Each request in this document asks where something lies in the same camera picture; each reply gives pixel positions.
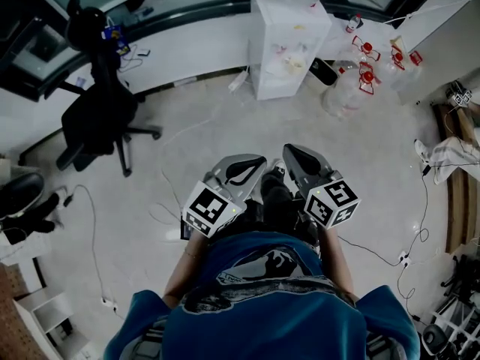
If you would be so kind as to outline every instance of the white tiled floor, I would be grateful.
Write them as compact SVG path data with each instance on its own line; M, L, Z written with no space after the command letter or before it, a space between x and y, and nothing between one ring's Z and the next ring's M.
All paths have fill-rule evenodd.
M51 188L75 184L89 188L97 213L95 251L106 296L115 298L126 314L138 290L162 294L184 242L169 241L167 233L177 221L155 203L172 212L178 206L164 176L183 203L197 180L222 157L256 153L270 161L280 157L285 143L295 143L324 154L348 180L362 203L355 217L339 227L351 242L376 251L392 263L398 261L415 236L425 210L425 190L413 140L437 142L437 125L429 107L401 106L396 96L377 92L377 102L347 121L330 117L318 97L302 86L295 97L257 102L251 85L235 95L227 86L234 76L195 82L148 97L135 123L163 126L163 136L134 136L130 143L133 175L124 178L116 153L98 158L87 170L58 172L55 159L65 147L59 135L32 153ZM407 294L416 287L409 309L428 317L443 291L440 281L452 270L443 252L446 240L446 185L435 186L432 173L425 178L428 210L424 227L430 238L415 244L415 264L403 274L400 287ZM173 225L163 225L150 215ZM60 218L64 230L55 231L52 252L40 258L46 282L64 289L76 311L72 321L100 348L122 321L100 303L100 284L92 259L92 210L79 188L75 200ZM344 245L355 291L363 296L388 284L397 291L401 267L392 268L373 254Z

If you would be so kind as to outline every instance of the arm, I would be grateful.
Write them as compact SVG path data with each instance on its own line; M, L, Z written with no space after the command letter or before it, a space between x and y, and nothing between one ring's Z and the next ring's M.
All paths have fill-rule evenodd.
M209 240L202 233L193 231L184 253L166 284L162 299L170 308L173 309L179 305L184 294L190 289L208 243Z
M337 236L337 230L331 228L319 231L319 243L325 276L345 293L357 299L353 295L352 275L348 269L347 261Z

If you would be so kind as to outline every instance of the black pants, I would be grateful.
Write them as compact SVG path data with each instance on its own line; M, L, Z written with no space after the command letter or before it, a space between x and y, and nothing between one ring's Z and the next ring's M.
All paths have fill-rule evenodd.
M247 200L247 210L229 226L216 232L209 243L213 244L224 237L239 233L261 231L285 233L310 245L317 244L317 236L310 232L309 224L300 223L293 195L279 172L272 171L262 177L260 193L263 205L251 199Z
M10 244L14 245L25 240L32 232L49 233L55 229L55 223L44 220L59 204L59 195L54 193L47 201L25 212L20 217L9 217L2 221L2 232Z

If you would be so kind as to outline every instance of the black office chair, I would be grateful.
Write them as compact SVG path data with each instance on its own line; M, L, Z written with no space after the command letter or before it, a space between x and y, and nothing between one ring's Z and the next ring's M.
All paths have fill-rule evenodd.
M70 47L88 53L95 84L61 117L67 149L57 159L57 167L64 170L73 163L77 171L82 171L97 156L111 155L115 143L123 174L128 177L132 171L127 168L123 140L129 143L130 134L150 134L158 140L161 128L128 127L138 103L117 77L120 56L116 41L102 38L107 22L104 13L93 7L82 9L80 0L70 0L67 12L70 19L65 38Z

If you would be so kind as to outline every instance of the bracelet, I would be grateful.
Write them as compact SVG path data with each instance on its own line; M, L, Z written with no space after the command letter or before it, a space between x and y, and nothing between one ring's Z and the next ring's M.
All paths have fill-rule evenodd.
M193 255L190 252L187 252L187 247L185 247L185 249L183 251L187 254L187 256L190 256L192 259L200 258L200 255Z

